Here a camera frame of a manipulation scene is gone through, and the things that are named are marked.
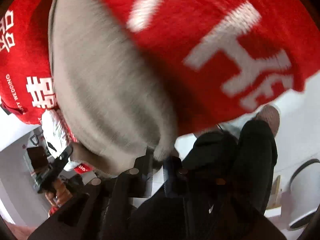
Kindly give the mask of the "person's left hand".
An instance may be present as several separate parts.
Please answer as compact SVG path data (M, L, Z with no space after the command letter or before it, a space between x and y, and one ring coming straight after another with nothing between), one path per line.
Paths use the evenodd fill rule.
M53 188L55 189L55 193L46 192L46 198L52 207L60 207L73 197L60 179L56 179L53 182Z

